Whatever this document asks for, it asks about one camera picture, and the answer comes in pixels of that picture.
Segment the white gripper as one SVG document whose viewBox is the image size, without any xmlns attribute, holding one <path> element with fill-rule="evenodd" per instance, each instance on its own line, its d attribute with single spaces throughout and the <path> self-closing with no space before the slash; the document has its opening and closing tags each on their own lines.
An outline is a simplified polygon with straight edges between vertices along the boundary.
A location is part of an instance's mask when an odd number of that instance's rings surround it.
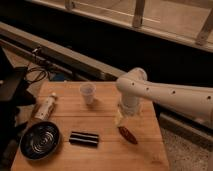
<svg viewBox="0 0 213 171">
<path fill-rule="evenodd" d="M 115 125 L 120 127 L 124 116 L 134 116 L 139 113 L 140 99 L 138 97 L 121 97 L 119 100 L 119 110 L 115 115 Z"/>
</svg>

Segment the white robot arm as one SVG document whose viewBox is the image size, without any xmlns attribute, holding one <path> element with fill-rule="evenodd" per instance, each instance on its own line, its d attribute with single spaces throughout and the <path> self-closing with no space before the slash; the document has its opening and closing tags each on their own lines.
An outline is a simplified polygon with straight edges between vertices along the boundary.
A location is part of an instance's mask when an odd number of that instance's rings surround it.
<svg viewBox="0 0 213 171">
<path fill-rule="evenodd" d="M 175 113 L 208 121 L 213 126 L 213 88 L 153 83 L 142 68 L 134 68 L 116 80 L 121 93 L 122 115 L 139 112 L 140 99 L 145 98 Z"/>
</svg>

